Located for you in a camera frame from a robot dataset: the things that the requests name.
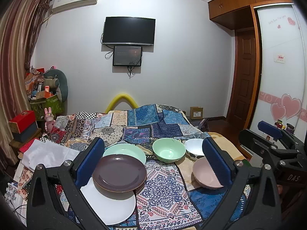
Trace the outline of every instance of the yellow arch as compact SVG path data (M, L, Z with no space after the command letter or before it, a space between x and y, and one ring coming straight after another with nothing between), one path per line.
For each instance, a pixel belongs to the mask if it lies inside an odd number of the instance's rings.
M132 107L135 109L135 108L138 108L138 105L136 104L136 102L133 100L132 97L130 97L128 94L119 94L117 95L112 101L111 103L109 104L109 106L107 107L105 113L108 113L109 111L113 110L114 108L114 105L116 104L116 102L120 99L124 98L125 100L127 100L131 105Z

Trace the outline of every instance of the curtain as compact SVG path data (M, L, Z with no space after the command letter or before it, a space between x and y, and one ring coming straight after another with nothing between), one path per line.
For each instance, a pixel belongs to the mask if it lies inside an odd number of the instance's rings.
M14 0L0 20L0 168L17 158L9 146L13 139L8 121L30 109L25 88L26 68L40 30L40 18L50 0Z

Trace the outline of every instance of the green storage container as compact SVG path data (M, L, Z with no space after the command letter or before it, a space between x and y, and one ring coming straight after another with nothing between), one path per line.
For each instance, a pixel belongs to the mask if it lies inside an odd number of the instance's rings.
M59 101L57 95L49 98L40 98L30 102L31 109L35 113L37 121L45 120L45 108L51 107L52 114L60 114L64 111L64 105Z

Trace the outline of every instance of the brown plate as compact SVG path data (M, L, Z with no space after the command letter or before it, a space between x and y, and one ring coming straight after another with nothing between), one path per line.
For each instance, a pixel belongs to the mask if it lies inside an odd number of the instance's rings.
M113 154L101 158L93 172L95 183L112 192L128 192L145 181L147 171L142 162L132 156Z

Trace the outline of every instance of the mint green plate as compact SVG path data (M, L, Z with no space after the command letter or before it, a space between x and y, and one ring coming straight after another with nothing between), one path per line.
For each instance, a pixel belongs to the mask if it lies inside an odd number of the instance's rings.
M185 155L185 145L174 138L160 138L153 143L153 151L160 161L173 163Z
M133 144L116 144L105 150L103 156L113 155L113 154L123 154L128 156L133 156L139 159L143 164L146 163L146 156L144 152L137 146Z

